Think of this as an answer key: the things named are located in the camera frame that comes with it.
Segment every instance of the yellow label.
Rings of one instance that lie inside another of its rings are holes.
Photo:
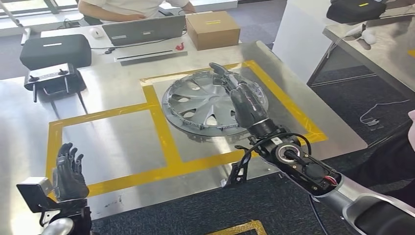
[[[220,20],[216,20],[216,21],[206,21],[206,24],[220,24]]]

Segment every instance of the computer mouse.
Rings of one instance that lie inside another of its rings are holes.
[[[93,38],[102,38],[104,37],[104,32],[100,28],[91,28],[90,34],[93,36]]]

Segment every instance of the charging cable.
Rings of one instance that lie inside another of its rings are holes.
[[[379,120],[377,120],[377,119],[374,119],[374,120],[372,120],[372,121],[368,121],[368,122],[364,122],[363,121],[363,117],[365,116],[365,115],[367,115],[368,113],[370,113],[374,108],[376,108],[378,105],[390,105],[390,104],[399,104],[399,103],[405,103],[405,102],[408,102],[409,100],[407,99],[407,100],[404,100],[404,101],[396,101],[396,102],[391,102],[391,103],[384,103],[384,104],[375,104],[375,106],[373,106],[373,107],[371,107],[366,113],[364,113],[363,115],[361,115],[360,116],[360,122],[361,123],[363,123],[363,124],[366,124],[366,125],[368,125],[368,126],[374,126],[374,125],[376,125],[376,124],[378,124],[379,123]]]
[[[347,32],[343,37],[341,37],[341,38],[339,38],[334,44],[332,44],[329,48],[328,48],[328,50],[327,50],[327,52],[326,52],[326,57],[327,57],[327,59],[329,58],[329,56],[330,56],[330,53],[334,50],[334,48],[336,48],[336,46],[337,46],[337,44],[339,44],[339,42],[341,41],[341,40],[343,40],[344,38],[346,38],[346,37],[350,37],[350,36],[353,36],[353,35],[356,35],[356,34],[358,34],[358,33],[362,33],[363,31],[365,31],[366,30],[366,24],[361,24],[361,25],[359,25],[359,26],[357,26],[357,27],[355,27],[355,28],[353,28],[352,30],[350,30],[349,32]]]

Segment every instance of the yellow tape square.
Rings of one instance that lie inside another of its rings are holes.
[[[327,139],[327,136],[320,130],[320,128],[290,99],[290,97],[272,80],[272,78],[253,60],[245,61],[243,63],[236,63],[225,66],[227,69],[247,67],[254,72],[254,74],[264,83],[265,86],[274,94],[274,96],[281,102],[281,104],[288,110],[288,112],[303,126],[307,131],[304,135],[311,143],[320,142]],[[240,160],[243,155],[243,150],[235,150],[226,154],[218,154],[210,157],[200,158],[189,162],[183,162],[179,151],[175,145],[174,138],[168,127],[168,122],[164,117],[161,109],[156,91],[151,81],[157,79],[177,75],[187,75],[196,72],[187,71],[182,73],[169,74],[165,76],[151,77],[141,80],[143,92],[147,103],[136,104],[111,110],[106,110],[98,113],[87,114],[78,117],[67,118],[49,123],[49,135],[47,144],[47,159],[45,175],[52,179],[52,170],[56,166],[56,154],[62,145],[62,130],[65,126],[80,124],[88,121],[94,121],[102,118],[114,117],[133,112],[140,112],[149,110],[153,122],[158,133],[159,142],[164,153],[166,167],[152,169],[149,171],[124,176],[112,180],[103,181],[100,183],[88,185],[90,189],[89,196],[96,196],[103,193],[129,188],[141,184],[151,183],[158,180],[176,177],[179,175],[197,172],[219,165],[225,165]]]

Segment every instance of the person's hand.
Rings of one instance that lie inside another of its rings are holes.
[[[126,15],[123,17],[123,21],[138,21],[145,19],[145,15],[142,14],[133,14],[133,15]]]
[[[70,199],[86,198],[89,189],[82,175],[82,158],[79,154],[75,159],[77,148],[72,148],[72,143],[61,146],[56,158],[56,168],[53,170],[53,186],[56,199],[66,201]]]

